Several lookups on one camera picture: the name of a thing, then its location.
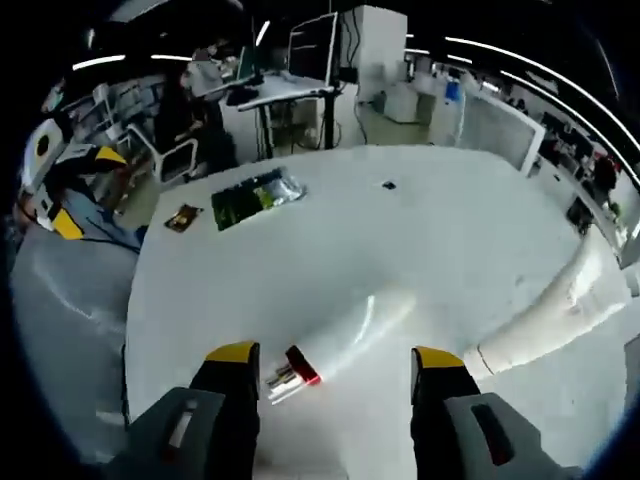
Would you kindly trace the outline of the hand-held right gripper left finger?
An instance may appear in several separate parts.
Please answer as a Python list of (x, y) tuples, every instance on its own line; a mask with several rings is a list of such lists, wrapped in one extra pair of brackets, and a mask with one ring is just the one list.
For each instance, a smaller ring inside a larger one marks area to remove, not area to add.
[(210, 352), (190, 385), (164, 394), (129, 426), (109, 479), (251, 479), (260, 430), (260, 344)]

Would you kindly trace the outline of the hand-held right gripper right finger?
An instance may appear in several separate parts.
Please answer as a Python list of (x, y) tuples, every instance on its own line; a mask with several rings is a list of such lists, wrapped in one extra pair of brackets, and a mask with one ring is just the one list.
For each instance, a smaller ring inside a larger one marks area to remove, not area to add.
[(540, 431), (495, 393), (482, 393), (450, 352), (412, 349), (410, 433), (419, 479), (578, 479), (542, 448)]

